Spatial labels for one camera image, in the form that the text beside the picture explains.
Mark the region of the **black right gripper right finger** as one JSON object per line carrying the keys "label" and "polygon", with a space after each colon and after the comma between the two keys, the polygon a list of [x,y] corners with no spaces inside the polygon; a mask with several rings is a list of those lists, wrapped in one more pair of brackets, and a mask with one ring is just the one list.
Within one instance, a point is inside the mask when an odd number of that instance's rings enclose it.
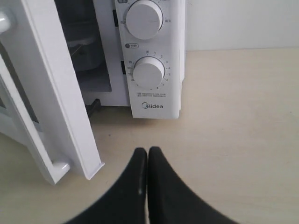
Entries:
{"label": "black right gripper right finger", "polygon": [[148,158],[148,209],[151,224],[235,224],[197,194],[178,176],[161,148]]}

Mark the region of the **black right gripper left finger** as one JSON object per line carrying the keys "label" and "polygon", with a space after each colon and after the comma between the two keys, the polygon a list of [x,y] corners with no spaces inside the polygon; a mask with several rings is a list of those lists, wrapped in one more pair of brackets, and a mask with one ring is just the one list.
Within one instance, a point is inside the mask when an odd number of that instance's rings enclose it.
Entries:
{"label": "black right gripper left finger", "polygon": [[68,224],[144,224],[147,152],[136,148],[112,187]]}

